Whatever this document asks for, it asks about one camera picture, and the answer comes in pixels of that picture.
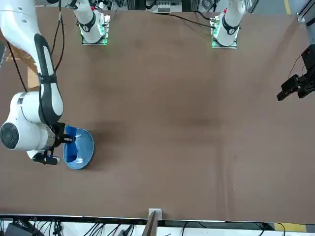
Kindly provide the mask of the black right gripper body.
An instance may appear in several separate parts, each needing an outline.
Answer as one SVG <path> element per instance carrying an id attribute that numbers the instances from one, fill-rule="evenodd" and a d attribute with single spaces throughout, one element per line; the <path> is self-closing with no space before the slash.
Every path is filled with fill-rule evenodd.
<path id="1" fill-rule="evenodd" d="M 65 128 L 65 123 L 62 122 L 57 122 L 52 125 L 53 132 L 55 134 L 55 141 L 53 144 L 53 147 L 56 148 L 60 144 L 64 144 L 64 128 Z"/>

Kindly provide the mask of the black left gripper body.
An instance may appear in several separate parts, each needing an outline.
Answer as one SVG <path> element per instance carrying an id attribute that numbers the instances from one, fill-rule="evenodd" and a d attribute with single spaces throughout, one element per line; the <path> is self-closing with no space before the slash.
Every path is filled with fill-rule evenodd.
<path id="1" fill-rule="evenodd" d="M 315 66 L 315 44 L 309 45 L 301 56 L 307 72 L 312 70 Z"/>

